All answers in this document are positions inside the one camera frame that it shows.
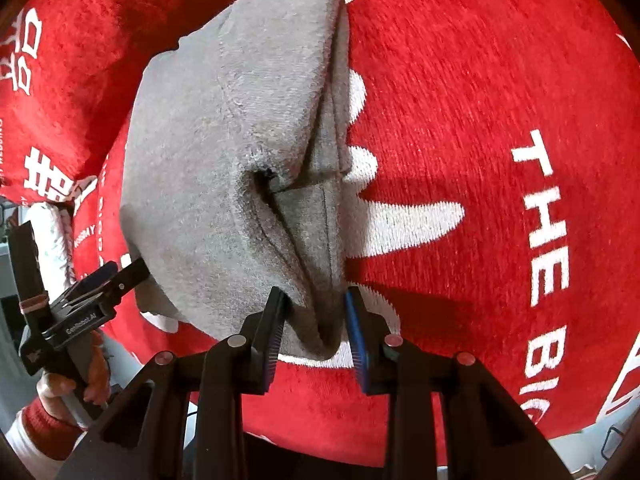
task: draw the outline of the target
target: black clamp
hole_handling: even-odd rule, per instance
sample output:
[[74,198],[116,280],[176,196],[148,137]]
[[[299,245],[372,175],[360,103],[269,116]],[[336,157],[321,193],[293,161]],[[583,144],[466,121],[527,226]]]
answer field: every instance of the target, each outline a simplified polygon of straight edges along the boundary
[[347,291],[346,323],[356,376],[367,395],[389,395],[388,480],[436,480],[432,394],[439,394],[449,480],[572,480],[529,417],[468,352],[429,354],[391,334]]
[[275,374],[289,298],[273,287],[262,312],[207,352],[159,352],[96,421],[56,477],[173,480],[182,477],[189,398],[199,392],[195,480],[246,478],[242,394],[265,394]]
[[138,259],[118,272],[115,262],[107,262],[49,304],[31,223],[12,230],[8,245],[26,323],[18,348],[20,360],[29,375],[43,368],[74,380],[75,399],[63,400],[78,423],[87,426],[103,411],[83,399],[91,359],[89,332],[113,319],[123,296],[148,278],[146,264]]

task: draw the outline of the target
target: human hand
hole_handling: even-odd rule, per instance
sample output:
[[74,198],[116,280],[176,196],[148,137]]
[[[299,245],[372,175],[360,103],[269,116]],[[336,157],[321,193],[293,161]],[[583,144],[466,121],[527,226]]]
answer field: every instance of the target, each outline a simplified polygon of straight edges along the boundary
[[[102,336],[98,332],[92,332],[93,356],[89,365],[89,384],[84,390],[84,402],[92,402],[96,405],[105,403],[110,396],[109,367],[102,354]],[[40,402],[50,416],[77,426],[71,412],[65,406],[61,397],[72,394],[76,389],[76,382],[59,374],[44,372],[36,385]]]

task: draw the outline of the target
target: white embroidered design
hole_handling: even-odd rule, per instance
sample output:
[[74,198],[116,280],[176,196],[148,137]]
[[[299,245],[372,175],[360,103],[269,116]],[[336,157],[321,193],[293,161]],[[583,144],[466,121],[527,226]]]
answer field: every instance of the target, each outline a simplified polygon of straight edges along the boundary
[[[100,192],[104,188],[104,181],[107,178],[107,163],[109,161],[109,155],[104,159],[102,169],[100,170]],[[103,196],[98,198],[98,261],[100,266],[104,265],[104,258],[102,257],[102,210],[104,208]]]
[[621,408],[630,400],[635,399],[636,397],[640,397],[640,384],[636,386],[629,393],[621,396],[620,398],[616,398],[618,392],[620,391],[620,386],[625,381],[626,376],[628,376],[632,371],[640,368],[640,332],[636,337],[636,342],[631,347],[631,352],[629,352],[629,356],[626,358],[625,363],[622,365],[622,370],[616,379],[616,382],[611,387],[611,391],[607,396],[607,399],[604,401],[600,409],[600,413],[596,417],[596,422],[598,422],[604,416],[610,415],[611,412],[614,412],[616,409]]
[[124,269],[127,266],[131,265],[131,255],[129,253],[124,253],[120,257],[120,268]]
[[74,200],[74,216],[78,214],[80,205],[84,202],[84,199],[94,192],[98,185],[98,178],[95,175],[88,176],[82,179],[76,184],[76,199]]
[[175,319],[162,316],[161,314],[152,314],[151,312],[142,312],[141,314],[149,323],[163,332],[167,332],[168,334],[175,334],[178,332],[179,325]]
[[523,402],[520,407],[522,411],[525,410],[538,410],[540,415],[534,419],[533,414],[529,413],[529,418],[533,421],[534,424],[540,422],[540,419],[545,415],[546,410],[551,406],[551,402],[546,399],[529,399],[527,402]]
[[560,378],[554,377],[553,379],[549,379],[548,381],[540,381],[537,383],[526,384],[521,387],[520,394],[530,394],[531,392],[544,392],[546,390],[553,390],[556,386],[558,386]]
[[80,231],[80,234],[74,240],[74,248],[77,249],[82,242],[84,242],[89,236],[93,236],[95,233],[95,224],[87,226]]
[[554,266],[560,265],[560,288],[569,286],[569,247],[564,246],[541,254],[531,261],[531,306],[540,300],[540,274],[545,275],[545,296],[555,290]]
[[358,118],[358,114],[364,108],[364,101],[367,98],[367,89],[360,74],[349,69],[349,124],[353,124]]
[[631,50],[631,45],[629,45],[629,42],[626,40],[626,38],[622,35],[622,34],[616,34],[617,37],[619,37],[622,41],[625,42],[625,45],[629,47],[629,49]]
[[345,250],[348,258],[377,256],[417,247],[453,230],[465,215],[457,202],[397,205],[358,196],[376,177],[378,161],[364,148],[350,146],[352,170],[344,177]]
[[551,223],[549,204],[557,200],[560,200],[558,186],[524,196],[524,207],[527,210],[536,208],[540,213],[541,227],[529,233],[529,247],[531,249],[566,236],[566,222],[564,220]]
[[29,178],[24,181],[24,189],[32,189],[52,202],[65,202],[72,195],[74,181],[57,166],[51,167],[51,159],[31,147],[31,154],[24,158],[24,167]]
[[549,156],[546,154],[545,143],[542,141],[542,135],[540,130],[530,131],[531,139],[533,140],[533,146],[527,146],[526,148],[513,148],[511,155],[513,155],[514,162],[525,162],[527,160],[537,160],[542,168],[542,174],[549,176],[554,174],[554,170],[549,162]]
[[[22,17],[24,16],[24,36],[20,43],[20,32],[22,30]],[[21,89],[25,94],[31,95],[31,70],[27,65],[25,56],[18,56],[20,52],[38,59],[38,47],[42,35],[42,22],[38,19],[36,9],[30,9],[26,16],[24,10],[20,11],[18,17],[12,23],[14,33],[0,42],[0,46],[14,44],[14,50],[8,57],[0,57],[0,80],[9,79],[12,82],[14,92]],[[33,28],[33,42],[30,43],[30,29]]]

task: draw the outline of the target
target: red blanket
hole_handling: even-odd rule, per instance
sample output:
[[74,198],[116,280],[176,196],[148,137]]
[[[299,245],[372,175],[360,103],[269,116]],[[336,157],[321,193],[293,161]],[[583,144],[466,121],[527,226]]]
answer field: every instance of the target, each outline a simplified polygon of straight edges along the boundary
[[[2,193],[60,200],[97,176],[76,216],[79,274],[127,262],[118,204],[142,70],[230,1],[32,0],[20,48],[0,47],[2,76],[18,59],[15,85],[0,80]],[[475,353],[548,437],[638,397],[640,69],[604,8],[347,1],[348,279],[421,348]],[[142,362],[210,345],[141,316],[132,294],[108,331]],[[246,429],[380,464],[386,401],[359,393],[349,358],[282,356],[270,393],[244,400]]]

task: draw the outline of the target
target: folded gray cloth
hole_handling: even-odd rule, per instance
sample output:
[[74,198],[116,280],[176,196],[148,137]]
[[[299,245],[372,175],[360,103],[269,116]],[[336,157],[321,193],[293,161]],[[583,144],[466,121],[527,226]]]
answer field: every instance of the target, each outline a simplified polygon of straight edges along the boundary
[[238,0],[152,59],[120,207],[155,280],[136,290],[141,310],[224,338],[276,285],[294,304],[282,352],[334,354],[348,37],[343,0]]

